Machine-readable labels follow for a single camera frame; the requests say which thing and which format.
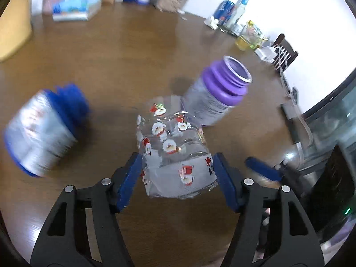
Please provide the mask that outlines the dark wooden chair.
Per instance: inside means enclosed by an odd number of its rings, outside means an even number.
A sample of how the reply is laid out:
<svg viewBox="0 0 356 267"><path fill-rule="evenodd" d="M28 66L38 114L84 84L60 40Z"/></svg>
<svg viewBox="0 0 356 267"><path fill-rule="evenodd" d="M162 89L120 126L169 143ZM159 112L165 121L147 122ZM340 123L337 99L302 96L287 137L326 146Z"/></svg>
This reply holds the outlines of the dark wooden chair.
<svg viewBox="0 0 356 267"><path fill-rule="evenodd" d="M283 33L277 37L272 45L272 48L276 53L273 66L278 72L280 70L285 71L298 56L298 52L293 50L292 46L285 39L285 35Z"/></svg>

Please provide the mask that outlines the yellow thermos jug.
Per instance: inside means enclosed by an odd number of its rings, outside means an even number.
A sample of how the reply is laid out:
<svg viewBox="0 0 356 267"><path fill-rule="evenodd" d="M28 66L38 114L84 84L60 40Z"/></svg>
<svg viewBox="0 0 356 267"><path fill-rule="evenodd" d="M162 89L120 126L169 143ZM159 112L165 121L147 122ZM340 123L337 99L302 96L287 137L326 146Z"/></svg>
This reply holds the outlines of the yellow thermos jug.
<svg viewBox="0 0 356 267"><path fill-rule="evenodd" d="M1 61L14 55L32 35L31 0L1 0Z"/></svg>

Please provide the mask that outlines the white power strip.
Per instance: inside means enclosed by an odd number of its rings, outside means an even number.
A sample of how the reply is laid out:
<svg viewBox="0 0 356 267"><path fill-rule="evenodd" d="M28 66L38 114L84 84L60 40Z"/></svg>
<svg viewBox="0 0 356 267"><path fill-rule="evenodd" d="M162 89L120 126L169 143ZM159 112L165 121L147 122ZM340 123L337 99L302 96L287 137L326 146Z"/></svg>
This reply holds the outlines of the white power strip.
<svg viewBox="0 0 356 267"><path fill-rule="evenodd" d="M275 49L272 47L256 48L254 53L259 57L260 60L267 63L273 63L277 55Z"/></svg>

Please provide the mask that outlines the crumpled white tissue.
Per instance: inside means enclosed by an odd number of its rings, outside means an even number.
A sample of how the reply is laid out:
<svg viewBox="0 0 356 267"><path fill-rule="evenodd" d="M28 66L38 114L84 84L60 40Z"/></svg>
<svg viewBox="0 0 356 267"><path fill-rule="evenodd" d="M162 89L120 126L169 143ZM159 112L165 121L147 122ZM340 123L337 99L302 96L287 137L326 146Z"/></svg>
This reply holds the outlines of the crumpled white tissue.
<svg viewBox="0 0 356 267"><path fill-rule="evenodd" d="M218 28L218 19L210 16L204 21L204 24L209 28L216 30Z"/></svg>

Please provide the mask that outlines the purple bottle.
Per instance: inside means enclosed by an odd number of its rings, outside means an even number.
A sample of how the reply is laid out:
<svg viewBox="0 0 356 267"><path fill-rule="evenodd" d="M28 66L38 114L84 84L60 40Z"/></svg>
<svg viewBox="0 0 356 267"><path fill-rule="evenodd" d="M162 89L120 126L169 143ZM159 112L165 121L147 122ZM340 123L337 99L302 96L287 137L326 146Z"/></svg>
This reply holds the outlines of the purple bottle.
<svg viewBox="0 0 356 267"><path fill-rule="evenodd" d="M212 126L243 100L250 83L252 76L247 68L226 55L204 68L183 95L183 108L201 125Z"/></svg>

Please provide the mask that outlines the blue tissue box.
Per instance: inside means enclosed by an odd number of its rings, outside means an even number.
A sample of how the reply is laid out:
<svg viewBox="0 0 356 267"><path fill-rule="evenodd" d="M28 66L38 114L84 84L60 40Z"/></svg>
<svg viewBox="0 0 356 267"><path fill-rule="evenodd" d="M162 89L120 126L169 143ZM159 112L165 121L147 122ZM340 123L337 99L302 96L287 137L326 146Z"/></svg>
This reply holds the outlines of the blue tissue box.
<svg viewBox="0 0 356 267"><path fill-rule="evenodd" d="M53 5L52 17L55 22L89 21L102 6L102 0L61 0Z"/></svg>

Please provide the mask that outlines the glass of yellow drink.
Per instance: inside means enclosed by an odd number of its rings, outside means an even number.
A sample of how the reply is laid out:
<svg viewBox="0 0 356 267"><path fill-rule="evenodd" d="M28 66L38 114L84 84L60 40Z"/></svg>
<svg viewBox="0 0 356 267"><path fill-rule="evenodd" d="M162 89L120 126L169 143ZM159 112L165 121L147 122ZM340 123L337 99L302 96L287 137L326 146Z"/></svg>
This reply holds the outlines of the glass of yellow drink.
<svg viewBox="0 0 356 267"><path fill-rule="evenodd" d="M258 32L253 26L244 26L235 44L241 51L254 49L258 37Z"/></svg>

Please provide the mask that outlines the blue soda can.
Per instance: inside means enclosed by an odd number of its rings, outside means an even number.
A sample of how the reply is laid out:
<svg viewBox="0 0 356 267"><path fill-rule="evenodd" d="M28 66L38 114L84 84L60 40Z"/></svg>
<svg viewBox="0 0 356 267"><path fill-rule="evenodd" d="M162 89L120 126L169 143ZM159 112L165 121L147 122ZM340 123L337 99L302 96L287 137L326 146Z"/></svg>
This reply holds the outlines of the blue soda can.
<svg viewBox="0 0 356 267"><path fill-rule="evenodd" d="M235 8L235 3L230 0L224 0L213 13L214 20L218 26L223 25L228 18L231 17L232 11Z"/></svg>

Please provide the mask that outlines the clear Santa print cup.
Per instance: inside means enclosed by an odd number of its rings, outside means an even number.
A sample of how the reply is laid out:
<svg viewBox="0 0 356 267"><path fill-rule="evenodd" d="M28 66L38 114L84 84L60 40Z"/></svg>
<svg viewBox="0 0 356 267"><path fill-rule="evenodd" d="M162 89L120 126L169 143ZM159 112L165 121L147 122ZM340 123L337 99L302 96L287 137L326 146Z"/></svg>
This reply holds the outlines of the clear Santa print cup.
<svg viewBox="0 0 356 267"><path fill-rule="evenodd" d="M144 104L136 118L136 140L149 197L183 200L217 185L202 126L183 109L181 97L156 97Z"/></svg>

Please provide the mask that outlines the clear spray bottle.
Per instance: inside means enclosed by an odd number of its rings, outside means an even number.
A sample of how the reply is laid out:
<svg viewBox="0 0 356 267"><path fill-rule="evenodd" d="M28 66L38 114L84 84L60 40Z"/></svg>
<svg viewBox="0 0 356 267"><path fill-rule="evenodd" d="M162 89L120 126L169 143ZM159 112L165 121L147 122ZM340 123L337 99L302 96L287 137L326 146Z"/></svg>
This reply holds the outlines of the clear spray bottle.
<svg viewBox="0 0 356 267"><path fill-rule="evenodd" d="M234 8L234 11L232 12L229 20L226 23L226 29L228 31L233 30L235 24L238 22L238 20L244 14L248 1L249 0L241 0L239 3L237 3L237 5Z"/></svg>

